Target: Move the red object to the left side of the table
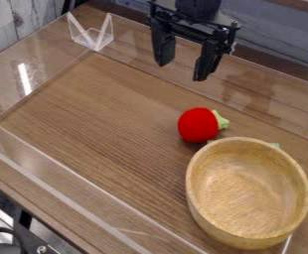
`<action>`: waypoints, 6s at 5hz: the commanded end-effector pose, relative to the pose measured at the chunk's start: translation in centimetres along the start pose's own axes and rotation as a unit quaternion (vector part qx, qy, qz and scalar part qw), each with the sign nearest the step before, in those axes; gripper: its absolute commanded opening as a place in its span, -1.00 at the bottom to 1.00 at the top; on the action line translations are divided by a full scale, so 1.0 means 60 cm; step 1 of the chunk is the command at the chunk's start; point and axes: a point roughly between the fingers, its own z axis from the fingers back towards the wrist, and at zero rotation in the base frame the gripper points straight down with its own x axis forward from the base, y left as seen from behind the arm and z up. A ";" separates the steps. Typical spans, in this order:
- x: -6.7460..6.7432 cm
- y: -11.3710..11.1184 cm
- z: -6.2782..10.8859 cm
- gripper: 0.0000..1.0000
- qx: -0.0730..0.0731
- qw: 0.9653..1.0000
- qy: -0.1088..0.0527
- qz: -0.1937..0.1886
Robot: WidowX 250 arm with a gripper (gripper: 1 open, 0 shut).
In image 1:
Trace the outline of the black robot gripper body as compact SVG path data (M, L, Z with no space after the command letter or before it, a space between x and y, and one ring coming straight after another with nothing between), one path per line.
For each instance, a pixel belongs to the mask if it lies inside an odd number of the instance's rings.
M225 54L234 46L240 23L222 13L222 0L149 0L149 24L158 20L170 26L171 34L201 44L206 39L221 43Z

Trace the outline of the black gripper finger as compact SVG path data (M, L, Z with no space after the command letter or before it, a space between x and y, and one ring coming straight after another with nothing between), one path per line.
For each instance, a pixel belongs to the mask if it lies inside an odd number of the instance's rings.
M163 66L176 57L176 36L170 26L158 20L151 21L151 43L154 60L158 66Z
M208 76L217 70L224 53L224 47L220 42L214 40L204 41L201 55L196 62L194 81L208 79Z

